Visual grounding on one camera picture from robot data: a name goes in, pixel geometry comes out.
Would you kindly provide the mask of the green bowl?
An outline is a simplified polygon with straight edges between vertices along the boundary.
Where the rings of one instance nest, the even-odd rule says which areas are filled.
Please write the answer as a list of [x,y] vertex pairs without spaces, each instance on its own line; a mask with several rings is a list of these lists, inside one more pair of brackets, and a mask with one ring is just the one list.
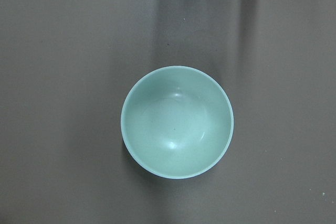
[[234,114],[224,89],[186,66],[156,69],[128,93],[120,119],[123,142],[148,172],[169,179],[198,176],[227,152]]

